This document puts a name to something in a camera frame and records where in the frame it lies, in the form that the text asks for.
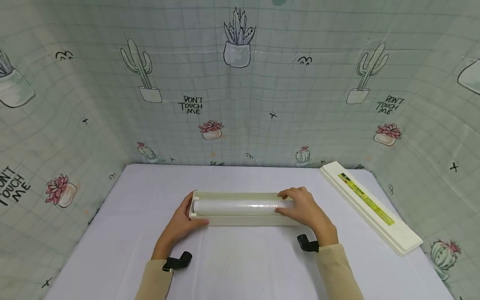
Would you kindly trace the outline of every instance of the wrist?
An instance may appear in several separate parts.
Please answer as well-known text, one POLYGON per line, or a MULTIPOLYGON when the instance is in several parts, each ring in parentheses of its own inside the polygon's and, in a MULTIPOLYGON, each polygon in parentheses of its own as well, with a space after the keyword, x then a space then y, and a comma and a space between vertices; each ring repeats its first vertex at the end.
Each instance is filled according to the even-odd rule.
POLYGON ((311 228, 317 237, 318 245, 320 247, 336 245, 339 243, 336 227, 332 223, 317 224, 311 228))

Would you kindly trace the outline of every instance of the yellow green label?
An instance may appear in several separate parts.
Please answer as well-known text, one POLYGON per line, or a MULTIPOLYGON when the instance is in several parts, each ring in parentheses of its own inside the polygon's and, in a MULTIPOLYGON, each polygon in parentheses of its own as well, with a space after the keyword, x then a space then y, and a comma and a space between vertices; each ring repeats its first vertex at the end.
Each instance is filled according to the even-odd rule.
POLYGON ((347 175, 345 175, 345 173, 341 173, 338 176, 380 217, 380 219, 385 221, 388 226, 395 224, 395 221, 389 217, 383 209, 379 208, 369 196, 367 196, 350 178, 348 178, 347 175))

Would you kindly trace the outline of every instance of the right hand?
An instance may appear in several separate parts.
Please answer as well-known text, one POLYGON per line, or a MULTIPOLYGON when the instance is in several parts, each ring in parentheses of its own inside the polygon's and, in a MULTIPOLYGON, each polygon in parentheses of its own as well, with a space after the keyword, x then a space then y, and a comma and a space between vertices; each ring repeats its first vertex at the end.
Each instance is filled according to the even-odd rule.
POLYGON ((317 237, 320 247, 338 244, 336 227, 325 212, 318 206, 313 196, 304 187, 283 190, 277 195, 294 201, 293 208, 276 208, 275 212, 287 216, 303 225, 310 227, 317 237))

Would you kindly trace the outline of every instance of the white table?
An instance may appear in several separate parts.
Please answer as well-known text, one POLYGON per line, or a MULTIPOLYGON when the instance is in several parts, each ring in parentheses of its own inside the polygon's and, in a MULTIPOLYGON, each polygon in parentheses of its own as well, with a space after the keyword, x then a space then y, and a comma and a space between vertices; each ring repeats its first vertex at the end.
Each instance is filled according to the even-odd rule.
MULTIPOLYGON (((395 211, 371 173, 350 171, 395 211)), ((145 263, 174 210, 190 191, 278 192, 305 186, 337 226, 366 300, 452 300, 420 248, 399 257, 371 230, 318 169, 129 165, 47 300, 132 300, 145 263)), ((175 271, 168 299, 326 299, 314 262, 296 237, 305 227, 208 227, 177 244, 192 253, 175 271)))

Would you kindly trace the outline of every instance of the black clip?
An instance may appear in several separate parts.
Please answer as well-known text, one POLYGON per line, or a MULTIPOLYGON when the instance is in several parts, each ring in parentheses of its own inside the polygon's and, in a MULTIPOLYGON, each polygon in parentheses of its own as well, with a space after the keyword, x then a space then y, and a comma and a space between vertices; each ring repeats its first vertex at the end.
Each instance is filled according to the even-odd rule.
POLYGON ((163 265, 162 270, 165 272, 170 272, 171 269, 177 270, 182 269, 188 266, 190 261, 192 260, 192 255, 190 252, 183 252, 180 258, 167 258, 167 262, 163 265))
POLYGON ((297 241, 299 241, 300 248, 302 250, 306 252, 318 252, 318 242, 316 240, 308 241, 306 234, 300 234, 299 236, 297 236, 297 241))

